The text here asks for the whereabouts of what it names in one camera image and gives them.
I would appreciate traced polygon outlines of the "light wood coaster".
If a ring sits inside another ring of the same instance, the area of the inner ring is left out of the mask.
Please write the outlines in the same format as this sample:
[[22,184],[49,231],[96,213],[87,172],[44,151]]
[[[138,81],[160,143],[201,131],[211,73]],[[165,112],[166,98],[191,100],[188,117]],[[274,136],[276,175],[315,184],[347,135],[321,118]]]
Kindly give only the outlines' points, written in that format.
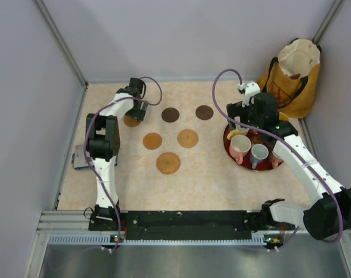
[[158,133],[148,133],[142,143],[146,149],[155,150],[161,146],[162,137]]
[[141,123],[140,120],[134,119],[134,118],[127,116],[127,115],[124,116],[123,122],[128,127],[136,127]]

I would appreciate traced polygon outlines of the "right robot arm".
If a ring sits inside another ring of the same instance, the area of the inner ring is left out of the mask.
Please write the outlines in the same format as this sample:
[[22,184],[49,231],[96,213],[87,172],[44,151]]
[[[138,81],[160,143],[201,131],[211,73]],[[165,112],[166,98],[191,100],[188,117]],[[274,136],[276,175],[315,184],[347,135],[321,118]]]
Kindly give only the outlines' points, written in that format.
[[308,151],[296,128],[281,120],[276,98],[267,92],[226,106],[232,130],[237,125],[257,131],[272,153],[285,162],[307,191],[311,206],[275,201],[260,215],[261,224],[274,229],[281,222],[305,228],[316,240],[327,240],[351,229],[351,188],[334,179]]

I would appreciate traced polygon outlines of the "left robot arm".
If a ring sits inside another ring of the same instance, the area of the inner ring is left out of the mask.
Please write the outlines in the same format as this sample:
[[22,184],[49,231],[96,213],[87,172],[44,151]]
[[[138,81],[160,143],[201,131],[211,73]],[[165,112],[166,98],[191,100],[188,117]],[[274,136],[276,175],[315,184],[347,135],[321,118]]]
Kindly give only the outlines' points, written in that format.
[[118,121],[124,116],[142,122],[148,107],[143,100],[146,84],[140,78],[131,78],[129,85],[119,89],[112,101],[96,114],[86,117],[84,153],[89,154],[88,163],[97,180],[97,200],[92,221],[101,218],[108,229],[121,224],[118,213],[118,194],[115,189],[115,162],[120,150]]

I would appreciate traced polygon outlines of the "dark walnut coaster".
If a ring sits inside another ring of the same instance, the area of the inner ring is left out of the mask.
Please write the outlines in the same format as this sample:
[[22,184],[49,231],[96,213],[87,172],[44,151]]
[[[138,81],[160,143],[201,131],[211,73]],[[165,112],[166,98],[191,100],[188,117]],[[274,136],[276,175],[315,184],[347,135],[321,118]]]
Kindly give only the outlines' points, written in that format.
[[168,107],[162,111],[162,119],[167,123],[173,123],[180,117],[180,113],[176,108]]
[[200,105],[199,107],[197,107],[195,115],[201,120],[209,120],[213,117],[214,111],[208,105]]

